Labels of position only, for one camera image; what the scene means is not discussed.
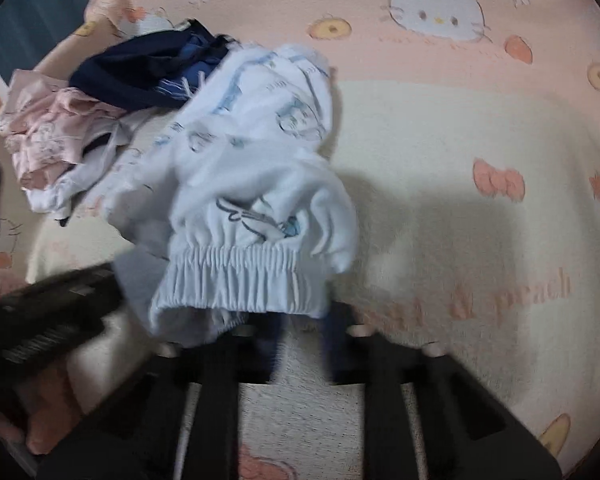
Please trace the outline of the person's left hand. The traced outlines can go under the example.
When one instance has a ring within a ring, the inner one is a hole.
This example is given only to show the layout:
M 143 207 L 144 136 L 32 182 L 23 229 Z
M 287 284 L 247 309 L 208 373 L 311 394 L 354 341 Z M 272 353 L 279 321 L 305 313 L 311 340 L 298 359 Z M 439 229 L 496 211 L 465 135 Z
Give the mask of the person's left hand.
M 0 408 L 0 438 L 24 444 L 33 455 L 46 455 L 70 434 L 83 412 L 73 393 L 65 360 L 56 361 L 18 391 L 24 423 L 18 425 Z

